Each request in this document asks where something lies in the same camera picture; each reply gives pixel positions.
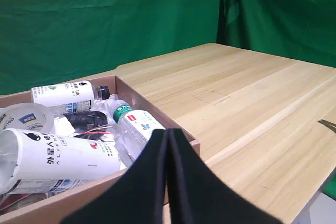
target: white bottle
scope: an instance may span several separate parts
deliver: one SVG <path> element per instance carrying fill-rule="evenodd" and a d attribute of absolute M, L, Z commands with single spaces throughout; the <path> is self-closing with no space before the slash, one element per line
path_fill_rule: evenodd
<path fill-rule="evenodd" d="M 89 81 L 80 81 L 35 87 L 30 90 L 31 101 L 50 107 L 54 117 L 66 113 L 90 110 L 96 101 L 110 97 L 107 86 L 93 86 Z"/>
<path fill-rule="evenodd" d="M 142 152 L 150 139 L 153 130 L 164 127 L 147 111 L 133 110 L 123 100 L 116 100 L 110 104 L 109 112 L 117 123 L 120 134 L 117 141 L 125 146 L 133 160 Z"/>

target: blue label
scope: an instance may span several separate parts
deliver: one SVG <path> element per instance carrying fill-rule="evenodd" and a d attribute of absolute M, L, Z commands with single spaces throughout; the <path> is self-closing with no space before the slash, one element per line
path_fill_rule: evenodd
<path fill-rule="evenodd" d="M 25 115 L 24 117 L 22 117 L 22 118 L 19 119 L 19 121 L 22 122 L 23 124 L 28 123 L 28 122 L 30 122 L 32 120 L 36 120 L 36 117 L 35 117 L 35 115 L 33 113 Z"/>
<path fill-rule="evenodd" d="M 75 113 L 77 111 L 77 102 L 66 104 L 67 113 Z"/>
<path fill-rule="evenodd" d="M 0 116 L 0 123 L 5 117 L 6 117 L 6 114 L 3 114 L 2 116 Z"/>

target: wooden tabletop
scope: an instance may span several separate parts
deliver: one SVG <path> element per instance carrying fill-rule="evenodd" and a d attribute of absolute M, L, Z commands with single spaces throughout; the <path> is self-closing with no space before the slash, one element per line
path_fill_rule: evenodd
<path fill-rule="evenodd" d="M 193 134 L 224 183 L 284 223 L 336 167 L 336 134 L 318 123 L 336 123 L 335 68 L 205 44 L 95 76 L 111 73 Z"/>

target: black object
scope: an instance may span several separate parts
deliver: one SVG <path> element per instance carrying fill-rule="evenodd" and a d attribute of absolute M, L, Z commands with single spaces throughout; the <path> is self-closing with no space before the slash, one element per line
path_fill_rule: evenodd
<path fill-rule="evenodd" d="M 335 123 L 331 123 L 331 122 L 328 122 L 328 121 L 323 120 L 323 119 L 321 119 L 318 122 L 323 124 L 325 127 L 329 128 L 330 130 L 332 130 L 334 133 L 336 133 L 336 124 Z"/>
<path fill-rule="evenodd" d="M 101 90 L 101 97 L 103 100 L 110 98 L 110 89 L 108 86 L 99 86 Z"/>
<path fill-rule="evenodd" d="M 172 224 L 280 224 L 223 184 L 182 130 L 155 130 L 130 169 L 62 223 L 161 224 L 167 180 Z"/>
<path fill-rule="evenodd" d="M 75 130 L 88 131 L 90 129 L 107 125 L 107 117 L 100 111 L 80 111 L 64 115 Z"/>

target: cardboard box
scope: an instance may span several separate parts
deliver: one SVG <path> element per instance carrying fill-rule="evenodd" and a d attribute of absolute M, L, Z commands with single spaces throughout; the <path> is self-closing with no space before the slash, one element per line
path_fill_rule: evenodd
<path fill-rule="evenodd" d="M 120 99 L 127 101 L 127 103 L 129 103 L 134 109 L 141 109 L 150 112 L 166 129 L 174 127 L 181 128 L 176 122 L 170 119 L 146 98 L 142 97 L 119 77 L 106 76 L 91 79 L 89 81 L 97 86 L 109 86 L 111 94 L 118 94 Z M 1 97 L 0 108 L 22 102 L 30 102 L 29 91 Z M 189 132 L 184 129 L 183 131 L 191 146 L 199 154 L 199 142 L 190 135 Z M 9 212 L 0 216 L 0 222 L 34 224 L 59 223 L 63 217 L 83 207 L 101 195 L 104 191 L 111 187 L 124 174 L 124 172 L 125 169 L 27 207 Z"/>

